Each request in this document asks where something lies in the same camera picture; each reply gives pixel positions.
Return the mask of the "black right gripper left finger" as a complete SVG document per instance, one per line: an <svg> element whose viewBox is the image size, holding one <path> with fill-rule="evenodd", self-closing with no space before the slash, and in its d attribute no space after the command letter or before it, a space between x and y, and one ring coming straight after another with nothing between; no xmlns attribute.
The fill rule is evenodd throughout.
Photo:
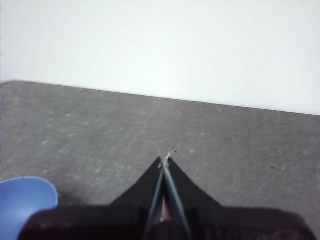
<svg viewBox="0 0 320 240"><path fill-rule="evenodd" d="M157 158L109 205L73 205L33 214L20 240L141 240L161 211L163 165Z"/></svg>

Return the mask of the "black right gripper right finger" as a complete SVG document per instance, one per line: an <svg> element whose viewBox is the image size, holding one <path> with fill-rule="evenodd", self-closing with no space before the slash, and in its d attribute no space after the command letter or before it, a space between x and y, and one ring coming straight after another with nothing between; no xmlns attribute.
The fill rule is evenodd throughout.
<svg viewBox="0 0 320 240"><path fill-rule="evenodd" d="M313 240L298 214L275 208L224 206L199 188L172 158L163 162L171 217L190 240Z"/></svg>

